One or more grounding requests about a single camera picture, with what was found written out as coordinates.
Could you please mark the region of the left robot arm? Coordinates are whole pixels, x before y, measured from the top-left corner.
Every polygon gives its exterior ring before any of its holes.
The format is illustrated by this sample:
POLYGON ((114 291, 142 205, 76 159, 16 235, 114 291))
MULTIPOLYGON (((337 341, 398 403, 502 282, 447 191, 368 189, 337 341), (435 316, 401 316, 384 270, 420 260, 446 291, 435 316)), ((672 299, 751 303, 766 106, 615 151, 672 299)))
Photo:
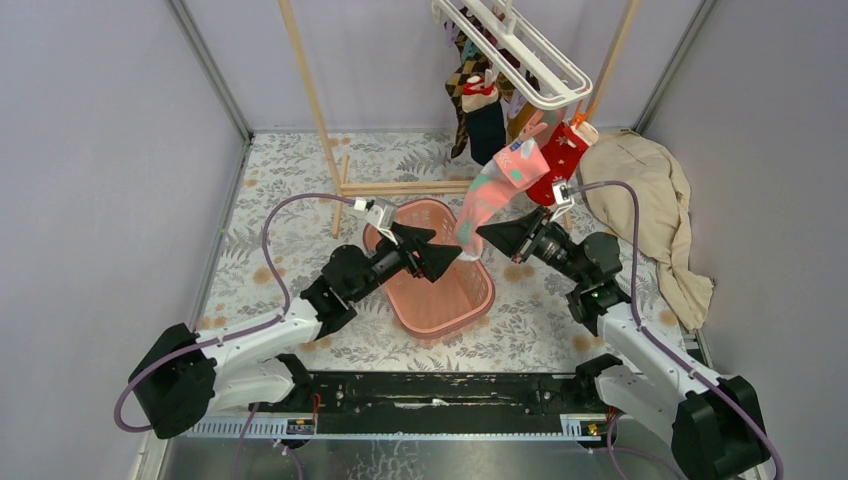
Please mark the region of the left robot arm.
POLYGON ((460 256, 456 245, 434 243, 435 231, 395 223, 372 254, 337 247, 320 275, 298 297, 235 330, 166 329, 128 379, 160 439, 182 434, 211 412, 249 404, 304 407, 311 377, 287 348, 327 337, 357 314, 354 306, 400 273, 437 282, 460 256))

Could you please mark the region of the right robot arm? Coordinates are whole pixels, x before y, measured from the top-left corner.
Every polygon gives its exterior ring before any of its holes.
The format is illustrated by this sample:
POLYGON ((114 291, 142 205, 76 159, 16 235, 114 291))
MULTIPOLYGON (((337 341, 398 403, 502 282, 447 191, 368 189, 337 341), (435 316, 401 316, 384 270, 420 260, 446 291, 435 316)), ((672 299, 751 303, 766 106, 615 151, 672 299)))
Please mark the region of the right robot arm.
POLYGON ((535 257, 574 281, 571 316, 621 354, 582 364, 589 375, 573 386, 579 407, 608 405, 631 416, 670 447, 688 479, 730 479, 771 460, 753 386, 710 369, 638 319, 616 279, 615 236, 595 232, 576 243, 543 208, 477 232, 512 261, 535 257))

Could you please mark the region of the pink patterned sock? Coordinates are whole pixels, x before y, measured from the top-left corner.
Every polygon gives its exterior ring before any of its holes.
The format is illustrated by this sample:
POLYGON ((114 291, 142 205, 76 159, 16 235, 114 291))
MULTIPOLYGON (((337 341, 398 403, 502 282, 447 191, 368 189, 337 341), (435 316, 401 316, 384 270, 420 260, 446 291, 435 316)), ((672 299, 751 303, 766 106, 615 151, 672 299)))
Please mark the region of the pink patterned sock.
POLYGON ((514 141, 499 150, 469 186, 457 219, 454 236, 462 253, 460 261, 476 261, 483 238, 476 232, 513 197, 528 190, 550 168, 534 138, 514 141))

